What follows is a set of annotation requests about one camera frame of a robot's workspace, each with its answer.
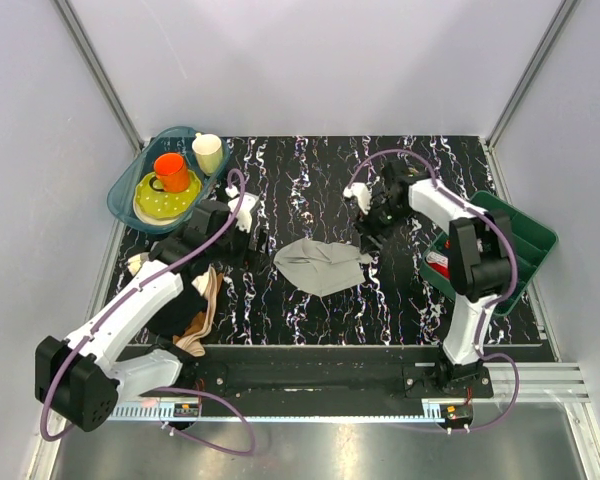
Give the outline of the grey underwear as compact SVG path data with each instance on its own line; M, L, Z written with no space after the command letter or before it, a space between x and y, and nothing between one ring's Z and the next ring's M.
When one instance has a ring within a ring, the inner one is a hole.
M362 265L373 261L354 245L300 239L284 246L274 257L279 272L296 289L325 297L365 281Z

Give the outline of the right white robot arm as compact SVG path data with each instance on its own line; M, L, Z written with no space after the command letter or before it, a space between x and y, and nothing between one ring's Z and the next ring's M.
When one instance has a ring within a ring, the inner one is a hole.
M430 378L446 396L480 383L486 328L498 303L515 291L518 267L509 215L461 198L435 177L432 168L413 173L392 162L382 170L377 194L352 180L343 196L356 201L355 226L363 242L381 248L397 224L413 214L428 218L449 240L447 268L455 292L449 331Z

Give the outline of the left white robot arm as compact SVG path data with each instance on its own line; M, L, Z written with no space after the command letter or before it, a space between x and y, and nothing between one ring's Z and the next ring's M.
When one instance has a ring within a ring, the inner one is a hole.
M195 386L196 372L185 361L203 353L221 288L213 264L245 261L259 199L252 194L227 203L204 200L188 224L132 257L132 281L103 309L64 339L48 336L35 351L34 393L43 405L40 430L47 440L50 412L90 432L121 403L165 387L176 396ZM203 301L202 318L188 322L176 344L122 360L129 341L168 304L192 290Z

